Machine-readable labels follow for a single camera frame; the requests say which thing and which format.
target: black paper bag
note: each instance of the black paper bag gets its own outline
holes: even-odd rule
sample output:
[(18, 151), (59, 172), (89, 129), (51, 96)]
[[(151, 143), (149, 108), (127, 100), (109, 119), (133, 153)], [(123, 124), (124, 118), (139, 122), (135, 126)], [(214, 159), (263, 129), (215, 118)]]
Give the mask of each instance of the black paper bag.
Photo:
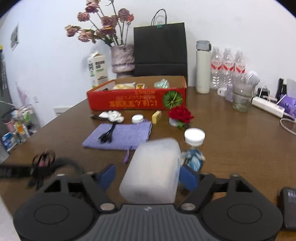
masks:
[(187, 82), (184, 23), (134, 28), (135, 76), (181, 75)]

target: gray ribbed panel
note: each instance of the gray ribbed panel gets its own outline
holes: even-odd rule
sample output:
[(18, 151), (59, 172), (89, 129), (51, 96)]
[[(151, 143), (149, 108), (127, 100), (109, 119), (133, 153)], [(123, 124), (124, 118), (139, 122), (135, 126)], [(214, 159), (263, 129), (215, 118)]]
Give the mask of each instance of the gray ribbed panel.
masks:
[(219, 241), (206, 232), (196, 216), (173, 205), (123, 205), (102, 215), (78, 241)]

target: cardboard box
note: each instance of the cardboard box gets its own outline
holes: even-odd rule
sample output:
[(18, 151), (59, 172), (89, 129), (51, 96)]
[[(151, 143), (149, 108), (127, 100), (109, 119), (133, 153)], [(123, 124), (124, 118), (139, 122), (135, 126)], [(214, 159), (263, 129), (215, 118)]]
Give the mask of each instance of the cardboard box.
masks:
[(101, 55), (98, 53), (98, 51), (95, 51), (87, 59), (87, 63), (89, 66), (92, 88), (95, 88), (108, 81), (105, 55)]
[[(154, 83), (167, 79), (169, 89), (154, 89)], [(122, 83), (144, 83), (146, 89), (112, 90)], [(92, 110), (169, 110), (186, 103), (184, 76), (142, 76), (110, 80), (87, 92)]]

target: wooden table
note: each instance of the wooden table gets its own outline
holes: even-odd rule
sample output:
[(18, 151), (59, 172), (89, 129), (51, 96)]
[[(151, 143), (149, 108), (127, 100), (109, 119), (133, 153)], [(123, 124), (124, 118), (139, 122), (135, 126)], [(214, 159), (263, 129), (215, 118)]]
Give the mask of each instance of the wooden table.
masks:
[[(279, 118), (256, 107), (251, 107), (247, 113), (236, 111), (216, 92), (196, 94), (194, 88), (188, 89), (187, 106), (195, 117), (192, 127), (206, 134), (200, 147), (206, 157), (203, 172), (221, 178), (238, 173), (273, 203), (282, 187), (296, 187), (296, 136), (280, 126)], [(91, 113), (87, 100), (82, 101), (17, 147), (4, 163), (30, 164), (35, 154), (46, 149), (54, 150), (57, 156), (76, 160), (86, 171), (99, 171), (114, 163), (117, 176), (107, 194), (116, 204), (123, 203), (118, 188), (128, 167), (122, 163), (126, 153), (82, 147), (82, 142), (100, 124), (90, 118)], [(122, 111), (125, 123), (130, 123), (131, 117), (138, 113), (150, 120), (154, 111)], [(184, 132), (169, 126), (168, 116), (163, 111), (163, 118), (153, 125), (149, 139), (165, 137), (175, 138), (182, 150), (188, 148)], [(35, 193), (25, 188), (27, 182), (27, 179), (0, 181), (0, 195), (11, 214)], [(176, 203), (184, 199), (184, 195), (178, 194)], [(279, 240), (296, 240), (296, 233), (280, 232)]]

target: white power strip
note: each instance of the white power strip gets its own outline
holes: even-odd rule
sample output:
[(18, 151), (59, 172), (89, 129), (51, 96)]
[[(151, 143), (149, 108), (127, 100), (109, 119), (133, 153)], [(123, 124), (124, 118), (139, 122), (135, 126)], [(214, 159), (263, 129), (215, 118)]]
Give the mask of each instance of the white power strip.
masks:
[(268, 100), (262, 99), (260, 97), (254, 97), (252, 100), (252, 105), (263, 109), (279, 118), (282, 118), (285, 112), (285, 108), (278, 106)]

